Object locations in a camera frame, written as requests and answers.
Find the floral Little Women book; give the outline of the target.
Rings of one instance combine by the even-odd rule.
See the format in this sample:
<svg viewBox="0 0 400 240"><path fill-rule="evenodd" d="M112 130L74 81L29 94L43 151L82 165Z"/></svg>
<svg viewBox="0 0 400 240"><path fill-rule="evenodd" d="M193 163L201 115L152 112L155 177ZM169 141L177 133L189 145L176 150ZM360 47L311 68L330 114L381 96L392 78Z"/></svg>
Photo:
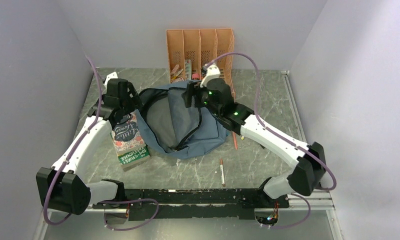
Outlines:
<svg viewBox="0 0 400 240"><path fill-rule="evenodd" d="M146 146L139 132L135 112L125 115L113 128L111 136L118 156Z"/></svg>

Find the blue student backpack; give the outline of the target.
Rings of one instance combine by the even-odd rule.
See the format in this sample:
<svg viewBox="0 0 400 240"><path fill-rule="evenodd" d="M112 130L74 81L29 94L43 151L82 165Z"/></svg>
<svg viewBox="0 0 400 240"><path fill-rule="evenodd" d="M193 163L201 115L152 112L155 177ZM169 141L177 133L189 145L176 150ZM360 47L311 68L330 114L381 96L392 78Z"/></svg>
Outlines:
<svg viewBox="0 0 400 240"><path fill-rule="evenodd" d="M140 135L158 153L177 159L206 155L226 142L229 131L205 107L184 104L187 81L146 88L135 111Z"/></svg>

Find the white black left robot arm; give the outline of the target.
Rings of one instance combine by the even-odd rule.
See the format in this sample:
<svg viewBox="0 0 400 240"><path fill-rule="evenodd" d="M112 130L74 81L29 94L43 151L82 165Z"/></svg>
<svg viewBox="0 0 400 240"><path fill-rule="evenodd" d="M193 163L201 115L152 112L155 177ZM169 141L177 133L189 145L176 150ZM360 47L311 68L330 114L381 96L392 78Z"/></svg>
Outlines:
<svg viewBox="0 0 400 240"><path fill-rule="evenodd" d="M86 184L81 176L112 129L123 118L141 107L132 83L120 78L107 82L107 89L87 113L85 123L66 152L50 167L36 174L40 200L45 210L53 209L80 215L89 205L107 202L114 208L124 205L124 184L103 179Z"/></svg>

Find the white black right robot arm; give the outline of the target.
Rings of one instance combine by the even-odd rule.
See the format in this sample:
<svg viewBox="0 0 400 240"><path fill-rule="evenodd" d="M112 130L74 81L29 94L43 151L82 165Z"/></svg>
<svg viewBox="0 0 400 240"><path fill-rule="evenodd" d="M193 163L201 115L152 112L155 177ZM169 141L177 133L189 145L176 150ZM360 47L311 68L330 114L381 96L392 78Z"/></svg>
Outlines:
<svg viewBox="0 0 400 240"><path fill-rule="evenodd" d="M230 86L223 79L212 79L206 86L190 81L182 96L187 107L208 109L224 128L259 143L288 164L289 172L271 177L262 185L257 199L263 207L270 207L282 195L310 196L319 186L326 172L323 146L290 137L249 107L235 102Z"/></svg>

